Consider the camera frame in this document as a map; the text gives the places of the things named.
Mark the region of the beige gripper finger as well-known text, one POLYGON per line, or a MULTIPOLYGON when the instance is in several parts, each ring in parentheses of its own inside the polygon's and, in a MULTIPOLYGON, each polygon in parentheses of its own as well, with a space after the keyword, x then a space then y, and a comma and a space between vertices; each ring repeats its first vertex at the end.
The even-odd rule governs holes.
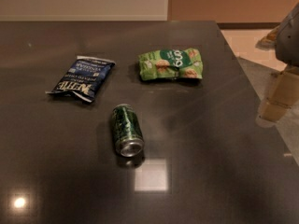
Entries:
POLYGON ((299 67, 275 73, 258 109, 260 119, 277 122, 299 101, 299 67))

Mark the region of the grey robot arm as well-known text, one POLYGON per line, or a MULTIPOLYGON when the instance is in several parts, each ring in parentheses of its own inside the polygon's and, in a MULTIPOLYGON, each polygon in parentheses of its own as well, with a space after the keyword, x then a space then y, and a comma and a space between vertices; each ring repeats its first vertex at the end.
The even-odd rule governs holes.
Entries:
POLYGON ((299 100, 299 4, 278 27, 275 54, 286 67, 274 74, 260 103, 257 120, 265 126, 278 122, 299 100))

